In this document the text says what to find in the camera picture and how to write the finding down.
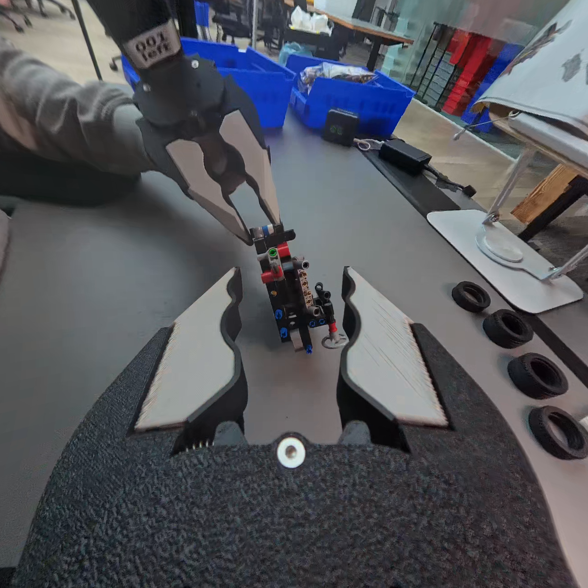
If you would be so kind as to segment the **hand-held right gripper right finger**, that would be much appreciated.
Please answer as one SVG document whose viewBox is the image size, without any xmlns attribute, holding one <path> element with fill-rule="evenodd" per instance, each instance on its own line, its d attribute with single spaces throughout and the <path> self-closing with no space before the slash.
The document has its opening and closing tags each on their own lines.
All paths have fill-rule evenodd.
<svg viewBox="0 0 588 588">
<path fill-rule="evenodd" d="M 343 382 L 390 420 L 447 428 L 414 322 L 351 266 L 343 270 L 342 298 L 354 327 L 344 328 Z"/>
</svg>

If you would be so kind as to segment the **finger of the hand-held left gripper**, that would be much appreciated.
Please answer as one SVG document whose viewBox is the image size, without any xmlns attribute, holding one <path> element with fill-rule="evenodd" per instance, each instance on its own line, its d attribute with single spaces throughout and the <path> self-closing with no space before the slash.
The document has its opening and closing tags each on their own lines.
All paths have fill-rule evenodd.
<svg viewBox="0 0 588 588">
<path fill-rule="evenodd" d="M 221 186 L 206 171 L 200 145 L 178 139 L 168 144 L 166 151 L 187 185 L 187 194 L 243 243 L 252 245 L 243 219 L 224 198 Z"/>
<path fill-rule="evenodd" d="M 280 224 L 281 215 L 268 150 L 259 143 L 239 110 L 224 117 L 219 133 L 224 142 L 235 148 L 241 157 L 245 177 L 254 181 L 254 191 L 269 221 Z"/>
</svg>

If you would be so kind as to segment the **toy brick assembly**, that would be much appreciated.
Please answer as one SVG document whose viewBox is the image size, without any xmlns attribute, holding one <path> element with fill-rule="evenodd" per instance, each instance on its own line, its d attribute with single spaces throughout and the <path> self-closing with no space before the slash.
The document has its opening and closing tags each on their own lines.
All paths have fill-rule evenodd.
<svg viewBox="0 0 588 588">
<path fill-rule="evenodd" d="M 267 250 L 254 245 L 281 341 L 291 342 L 296 352 L 311 355 L 311 330 L 326 327 L 328 333 L 321 341 L 324 348 L 346 346 L 348 338 L 337 328 L 331 293 L 321 282 L 311 287 L 310 263 L 303 256 L 292 255 L 290 242 Z"/>
</svg>

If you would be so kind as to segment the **building instruction booklet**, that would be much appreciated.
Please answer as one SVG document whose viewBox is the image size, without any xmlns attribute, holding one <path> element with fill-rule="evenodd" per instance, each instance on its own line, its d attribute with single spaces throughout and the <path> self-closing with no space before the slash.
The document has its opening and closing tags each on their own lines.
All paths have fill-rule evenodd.
<svg viewBox="0 0 588 588">
<path fill-rule="evenodd" d="M 525 112 L 587 135 L 587 1 L 569 1 L 473 105 Z"/>
</svg>

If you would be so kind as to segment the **person's left forearm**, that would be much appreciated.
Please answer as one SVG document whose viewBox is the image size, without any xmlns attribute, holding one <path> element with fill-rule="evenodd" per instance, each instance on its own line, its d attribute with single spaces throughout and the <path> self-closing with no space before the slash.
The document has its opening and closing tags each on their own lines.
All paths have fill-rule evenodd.
<svg viewBox="0 0 588 588">
<path fill-rule="evenodd" d="M 1 151 L 136 175 L 156 170 L 130 93 L 79 84 L 1 38 Z"/>
</svg>

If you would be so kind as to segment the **grey desk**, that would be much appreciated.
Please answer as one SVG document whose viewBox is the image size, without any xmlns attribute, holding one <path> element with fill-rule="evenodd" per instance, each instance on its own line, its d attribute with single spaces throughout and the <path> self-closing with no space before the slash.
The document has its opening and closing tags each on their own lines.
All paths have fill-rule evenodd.
<svg viewBox="0 0 588 588">
<path fill-rule="evenodd" d="M 508 307 L 357 150 L 321 140 L 292 114 L 268 137 L 281 219 L 311 286 L 334 297 L 351 266 L 422 323 L 488 394 L 525 451 L 548 501 L 577 584 L 587 587 L 587 460 L 554 458 L 527 427 L 538 402 L 507 374 L 510 352 L 460 309 L 471 281 Z M 229 269 L 241 269 L 238 338 L 249 389 L 245 434 L 266 443 L 298 432 L 315 443 L 341 433 L 340 350 L 313 333 L 311 355 L 281 343 L 253 247 L 227 232 L 172 180 L 142 176 L 135 191 L 96 208 L 17 205 L 1 277 L 1 567 L 15 566 L 53 467 L 94 402 L 162 328 Z"/>
</svg>

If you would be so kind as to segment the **blue bin with marker tag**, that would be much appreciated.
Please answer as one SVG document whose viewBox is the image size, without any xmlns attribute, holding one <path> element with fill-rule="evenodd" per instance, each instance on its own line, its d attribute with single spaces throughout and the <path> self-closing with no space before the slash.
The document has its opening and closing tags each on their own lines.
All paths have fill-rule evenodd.
<svg viewBox="0 0 588 588">
<path fill-rule="evenodd" d="M 135 72 L 136 106 L 156 128 L 220 134 L 224 117 L 239 110 L 265 147 L 263 131 L 283 127 L 293 73 L 253 48 L 180 38 L 165 26 L 120 48 Z"/>
</svg>

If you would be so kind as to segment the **black toy tyre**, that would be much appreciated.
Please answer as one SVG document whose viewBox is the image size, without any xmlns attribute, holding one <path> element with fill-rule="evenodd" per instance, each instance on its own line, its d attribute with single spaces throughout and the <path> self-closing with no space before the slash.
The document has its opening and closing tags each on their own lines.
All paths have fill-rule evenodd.
<svg viewBox="0 0 588 588">
<path fill-rule="evenodd" d="M 501 309 L 482 321 L 488 339 L 503 349 L 516 349 L 533 339 L 533 328 L 516 312 Z"/>
<path fill-rule="evenodd" d="M 451 296 L 460 308 L 474 314 L 484 312 L 491 302 L 488 292 L 470 281 L 456 284 L 451 291 Z"/>
<path fill-rule="evenodd" d="M 569 390 L 569 382 L 558 365 L 538 353 L 514 357 L 507 371 L 518 390 L 533 399 L 550 399 Z"/>
<path fill-rule="evenodd" d="M 555 458 L 587 458 L 587 432 L 564 410 L 549 405 L 533 408 L 528 415 L 528 423 L 539 445 Z"/>
</svg>

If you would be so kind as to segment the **teal plastic bag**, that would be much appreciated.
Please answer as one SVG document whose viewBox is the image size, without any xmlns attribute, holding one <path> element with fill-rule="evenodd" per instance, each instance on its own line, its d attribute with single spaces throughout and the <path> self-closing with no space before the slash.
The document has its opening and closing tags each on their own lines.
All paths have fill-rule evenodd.
<svg viewBox="0 0 588 588">
<path fill-rule="evenodd" d="M 312 47 L 297 42 L 285 42 L 280 49 L 278 56 L 278 63 L 280 66 L 286 67 L 288 59 L 291 55 L 313 57 Z"/>
</svg>

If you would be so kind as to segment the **blue plastic bin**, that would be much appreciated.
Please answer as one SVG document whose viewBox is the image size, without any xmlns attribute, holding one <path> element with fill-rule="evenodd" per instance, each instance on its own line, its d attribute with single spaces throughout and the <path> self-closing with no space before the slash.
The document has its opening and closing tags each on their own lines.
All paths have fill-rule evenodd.
<svg viewBox="0 0 588 588">
<path fill-rule="evenodd" d="M 318 79 L 310 88 L 298 85 L 298 76 L 307 66 L 320 62 L 341 62 L 291 55 L 286 67 L 295 74 L 290 107 L 308 128 L 323 130 L 329 109 L 344 109 L 359 116 L 361 134 L 390 136 L 404 115 L 416 92 L 376 70 L 376 79 L 367 84 Z"/>
</svg>

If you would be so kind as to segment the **metal book stand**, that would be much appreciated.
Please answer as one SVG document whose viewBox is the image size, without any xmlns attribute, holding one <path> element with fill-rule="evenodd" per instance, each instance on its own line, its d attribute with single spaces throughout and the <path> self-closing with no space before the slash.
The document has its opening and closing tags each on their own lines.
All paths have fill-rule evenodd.
<svg viewBox="0 0 588 588">
<path fill-rule="evenodd" d="M 539 314 L 582 300 L 584 291 L 567 274 L 587 258 L 587 246 L 554 266 L 499 222 L 500 209 L 536 151 L 587 176 L 587 139 L 529 114 L 510 114 L 506 130 L 525 147 L 488 211 L 435 211 L 427 220 L 507 302 Z"/>
</svg>

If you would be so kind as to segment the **white plastic bags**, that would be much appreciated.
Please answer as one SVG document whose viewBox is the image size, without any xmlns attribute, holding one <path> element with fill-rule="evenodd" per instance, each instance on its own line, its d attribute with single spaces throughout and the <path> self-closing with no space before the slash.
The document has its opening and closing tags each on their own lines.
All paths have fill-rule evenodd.
<svg viewBox="0 0 588 588">
<path fill-rule="evenodd" d="M 331 36 L 333 27 L 325 14 L 304 11 L 296 6 L 292 11 L 289 21 L 289 28 L 293 30 L 309 32 L 312 34 L 327 34 Z"/>
</svg>

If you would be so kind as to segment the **black power adapter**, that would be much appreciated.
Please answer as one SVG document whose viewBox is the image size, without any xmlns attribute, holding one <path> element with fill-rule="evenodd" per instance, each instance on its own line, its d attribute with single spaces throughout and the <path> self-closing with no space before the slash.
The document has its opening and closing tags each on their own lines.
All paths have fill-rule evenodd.
<svg viewBox="0 0 588 588">
<path fill-rule="evenodd" d="M 392 138 L 380 145 L 379 159 L 396 166 L 411 176 L 421 174 L 430 164 L 432 156 L 400 138 Z"/>
</svg>

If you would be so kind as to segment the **wooden background table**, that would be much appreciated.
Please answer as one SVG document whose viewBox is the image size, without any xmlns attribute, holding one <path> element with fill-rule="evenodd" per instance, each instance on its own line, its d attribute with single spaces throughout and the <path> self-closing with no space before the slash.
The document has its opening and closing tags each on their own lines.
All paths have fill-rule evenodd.
<svg viewBox="0 0 588 588">
<path fill-rule="evenodd" d="M 374 11 L 380 8 L 377 1 L 282 1 L 282 4 L 287 16 L 281 42 L 295 42 L 309 47 L 317 58 L 338 61 L 345 55 L 350 40 L 368 40 L 371 51 L 366 67 L 373 71 L 381 48 L 408 48 L 414 43 L 407 33 L 387 30 L 382 23 L 372 21 Z M 325 16 L 327 22 L 334 26 L 331 34 L 292 29 L 291 14 L 296 7 L 310 14 Z"/>
</svg>

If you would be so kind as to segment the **red and blue drawer rack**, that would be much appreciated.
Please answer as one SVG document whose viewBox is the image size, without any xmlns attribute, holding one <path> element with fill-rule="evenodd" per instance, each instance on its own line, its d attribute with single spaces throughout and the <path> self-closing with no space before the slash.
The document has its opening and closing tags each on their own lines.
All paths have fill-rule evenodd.
<svg viewBox="0 0 588 588">
<path fill-rule="evenodd" d="M 408 87 L 416 98 L 457 123 L 492 127 L 488 109 L 474 103 L 504 73 L 523 45 L 467 32 L 434 21 L 416 64 L 409 66 Z"/>
</svg>

